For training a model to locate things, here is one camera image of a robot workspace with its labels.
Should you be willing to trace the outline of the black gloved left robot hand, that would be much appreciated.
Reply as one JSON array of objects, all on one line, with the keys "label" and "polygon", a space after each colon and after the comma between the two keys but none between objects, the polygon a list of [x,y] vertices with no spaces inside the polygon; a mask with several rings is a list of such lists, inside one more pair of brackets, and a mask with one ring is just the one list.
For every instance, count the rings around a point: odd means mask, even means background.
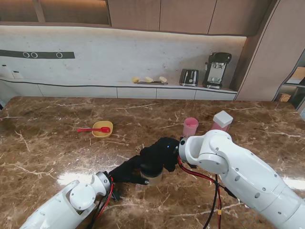
[{"label": "black gloved left robot hand", "polygon": [[149,180],[141,177],[141,175],[137,173],[141,163],[141,156],[136,155],[110,171],[109,175],[112,177],[114,183],[148,185]]}]

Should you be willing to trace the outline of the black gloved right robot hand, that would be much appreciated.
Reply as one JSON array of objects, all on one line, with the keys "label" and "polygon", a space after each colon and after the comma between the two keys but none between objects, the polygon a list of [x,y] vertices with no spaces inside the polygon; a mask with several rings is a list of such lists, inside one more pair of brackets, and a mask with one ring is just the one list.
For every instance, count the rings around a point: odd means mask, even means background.
[{"label": "black gloved right robot hand", "polygon": [[140,151],[142,159],[140,165],[141,170],[148,174],[159,174],[163,168],[169,172],[173,172],[178,163],[178,146],[178,140],[162,137],[151,146],[145,147]]}]

